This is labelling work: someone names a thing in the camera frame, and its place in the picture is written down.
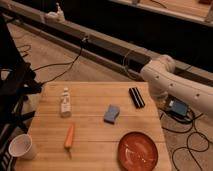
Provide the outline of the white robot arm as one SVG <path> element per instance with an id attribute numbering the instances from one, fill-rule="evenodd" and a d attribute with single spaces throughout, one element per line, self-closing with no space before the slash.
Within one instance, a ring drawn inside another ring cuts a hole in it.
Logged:
<path id="1" fill-rule="evenodd" d="M 154 100 L 172 95 L 213 118 L 213 87 L 174 74 L 175 61 L 168 55 L 150 60 L 140 71 Z"/>

